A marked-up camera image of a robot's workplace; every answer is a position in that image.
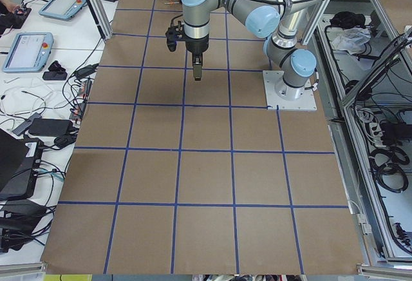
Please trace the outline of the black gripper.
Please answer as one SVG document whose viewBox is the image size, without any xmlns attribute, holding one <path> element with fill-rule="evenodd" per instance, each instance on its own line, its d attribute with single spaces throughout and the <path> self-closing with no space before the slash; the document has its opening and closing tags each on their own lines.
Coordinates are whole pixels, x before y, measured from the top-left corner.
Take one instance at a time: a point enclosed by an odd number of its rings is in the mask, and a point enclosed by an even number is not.
<svg viewBox="0 0 412 281">
<path fill-rule="evenodd" d="M 177 25 L 171 23 L 167 29 L 165 36 L 167 38 L 166 43 L 170 52 L 175 52 L 177 42 L 184 42 L 187 51 L 192 53 L 192 68 L 193 77 L 195 81 L 200 81 L 202 78 L 203 67 L 203 52 L 206 52 L 209 48 L 209 37 L 205 36 L 201 39 L 194 39 L 189 37 L 183 28 L 181 21 L 178 21 Z"/>
</svg>

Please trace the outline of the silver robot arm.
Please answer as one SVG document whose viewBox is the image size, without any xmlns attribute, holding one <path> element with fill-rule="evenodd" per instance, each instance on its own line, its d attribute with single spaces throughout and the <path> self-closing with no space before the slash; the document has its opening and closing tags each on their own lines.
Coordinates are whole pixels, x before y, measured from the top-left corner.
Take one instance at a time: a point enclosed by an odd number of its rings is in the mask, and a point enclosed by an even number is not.
<svg viewBox="0 0 412 281">
<path fill-rule="evenodd" d="M 185 43 L 192 54 L 194 78 L 201 79 L 203 53 L 209 47 L 210 14 L 224 7 L 258 38 L 267 38 L 280 29 L 281 21 L 325 0 L 181 0 L 182 21 L 171 19 L 165 33 L 167 47 L 173 52 L 177 43 Z"/>
</svg>

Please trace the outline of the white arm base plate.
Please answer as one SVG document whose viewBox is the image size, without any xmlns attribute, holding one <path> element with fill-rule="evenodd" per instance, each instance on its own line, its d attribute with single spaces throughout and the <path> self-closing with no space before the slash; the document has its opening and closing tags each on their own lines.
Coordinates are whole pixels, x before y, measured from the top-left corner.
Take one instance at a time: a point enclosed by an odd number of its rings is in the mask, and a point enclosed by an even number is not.
<svg viewBox="0 0 412 281">
<path fill-rule="evenodd" d="M 314 92 L 311 82 L 306 80 L 300 88 L 291 88 L 283 80 L 284 71 L 263 71 L 263 83 L 267 110 L 316 111 Z"/>
</svg>

